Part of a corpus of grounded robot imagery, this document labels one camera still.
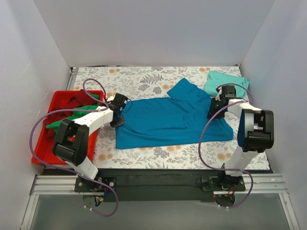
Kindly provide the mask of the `blue t shirt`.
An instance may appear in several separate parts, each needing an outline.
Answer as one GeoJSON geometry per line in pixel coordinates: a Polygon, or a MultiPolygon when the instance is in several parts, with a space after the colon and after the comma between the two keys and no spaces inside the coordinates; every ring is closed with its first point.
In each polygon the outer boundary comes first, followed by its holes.
{"type": "Polygon", "coordinates": [[[204,90],[183,78],[167,95],[127,102],[125,123],[116,128],[117,149],[233,139],[233,129],[223,118],[205,127],[212,98],[204,90]]]}

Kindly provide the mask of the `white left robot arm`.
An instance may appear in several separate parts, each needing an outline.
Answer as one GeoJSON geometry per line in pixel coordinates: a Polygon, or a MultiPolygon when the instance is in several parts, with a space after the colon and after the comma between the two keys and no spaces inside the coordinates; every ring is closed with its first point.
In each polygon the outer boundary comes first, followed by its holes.
{"type": "Polygon", "coordinates": [[[90,191],[96,192],[102,186],[102,176],[98,168],[87,157],[89,137],[106,124],[118,127],[125,123],[123,109],[128,97],[117,93],[81,118],[61,121],[56,133],[52,153],[64,160],[79,176],[87,177],[85,185],[90,191]]]}

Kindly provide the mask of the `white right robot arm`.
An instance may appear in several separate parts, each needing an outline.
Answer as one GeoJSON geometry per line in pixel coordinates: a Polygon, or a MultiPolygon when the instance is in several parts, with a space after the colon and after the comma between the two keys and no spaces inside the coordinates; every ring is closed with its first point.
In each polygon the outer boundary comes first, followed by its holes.
{"type": "Polygon", "coordinates": [[[242,174],[251,160],[274,144],[274,114],[271,110],[261,110],[249,102],[238,98],[235,84],[223,84],[216,88],[207,118],[221,119],[225,112],[239,118],[237,132],[238,147],[231,158],[222,165],[216,177],[209,180],[211,190],[226,191],[243,185],[242,174]]]}

